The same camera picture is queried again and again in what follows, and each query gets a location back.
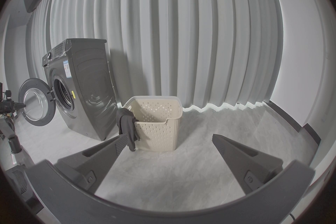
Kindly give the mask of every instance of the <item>camera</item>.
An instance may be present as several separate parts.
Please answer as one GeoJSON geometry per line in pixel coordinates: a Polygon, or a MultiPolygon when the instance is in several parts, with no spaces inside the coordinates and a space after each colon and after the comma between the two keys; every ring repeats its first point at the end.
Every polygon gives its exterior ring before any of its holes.
{"type": "Polygon", "coordinates": [[[14,113],[15,111],[26,107],[25,104],[15,103],[11,96],[12,92],[10,90],[6,90],[5,99],[2,97],[2,83],[0,82],[0,115],[7,115],[9,113],[14,113]]]}

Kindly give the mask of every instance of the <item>gray curtain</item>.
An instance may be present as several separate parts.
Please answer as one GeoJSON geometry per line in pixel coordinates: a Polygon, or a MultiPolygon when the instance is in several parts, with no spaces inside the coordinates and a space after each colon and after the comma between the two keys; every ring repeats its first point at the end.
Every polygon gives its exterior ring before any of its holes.
{"type": "Polygon", "coordinates": [[[107,39],[122,103],[174,95],[202,108],[269,99],[282,18],[279,0],[43,0],[27,27],[30,75],[44,79],[42,56],[72,37],[107,39]]]}

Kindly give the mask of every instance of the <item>door glass window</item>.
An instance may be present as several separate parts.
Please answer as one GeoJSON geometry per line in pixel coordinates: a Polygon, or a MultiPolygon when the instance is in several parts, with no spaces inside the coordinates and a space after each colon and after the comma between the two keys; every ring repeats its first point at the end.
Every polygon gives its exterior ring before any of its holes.
{"type": "Polygon", "coordinates": [[[48,112],[48,100],[39,89],[29,89],[23,97],[23,103],[26,105],[24,112],[32,121],[44,118],[48,112]]]}

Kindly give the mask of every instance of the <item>baseboard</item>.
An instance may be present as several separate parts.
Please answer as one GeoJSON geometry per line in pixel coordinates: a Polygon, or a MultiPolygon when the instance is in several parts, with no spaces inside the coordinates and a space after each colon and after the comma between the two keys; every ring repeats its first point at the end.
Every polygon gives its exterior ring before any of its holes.
{"type": "Polygon", "coordinates": [[[310,136],[314,139],[317,145],[320,145],[321,138],[308,123],[302,127],[300,124],[298,124],[298,122],[295,119],[289,116],[285,111],[283,111],[280,107],[278,107],[272,101],[269,101],[267,105],[271,109],[273,109],[276,113],[278,113],[285,121],[287,121],[297,132],[299,132],[302,128],[305,129],[307,133],[309,133],[310,136]]]}
{"type": "Polygon", "coordinates": [[[278,113],[285,121],[287,121],[297,132],[299,132],[302,128],[300,124],[297,123],[295,119],[289,116],[285,111],[283,111],[280,107],[278,107],[272,101],[269,101],[268,106],[273,109],[276,113],[278,113]]]}
{"type": "Polygon", "coordinates": [[[310,134],[310,136],[314,139],[314,141],[317,143],[317,145],[320,145],[321,138],[319,135],[315,132],[315,130],[307,123],[303,128],[307,131],[307,133],[310,134]]]}

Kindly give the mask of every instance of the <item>dark gray garment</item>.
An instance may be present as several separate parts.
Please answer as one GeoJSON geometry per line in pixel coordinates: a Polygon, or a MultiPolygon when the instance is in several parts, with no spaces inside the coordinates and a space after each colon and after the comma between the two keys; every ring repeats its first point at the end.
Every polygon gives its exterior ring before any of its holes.
{"type": "Polygon", "coordinates": [[[135,129],[134,122],[138,121],[134,114],[126,108],[120,108],[117,111],[117,126],[119,134],[127,134],[128,148],[130,151],[135,151],[134,141],[140,140],[140,137],[135,129]]]}

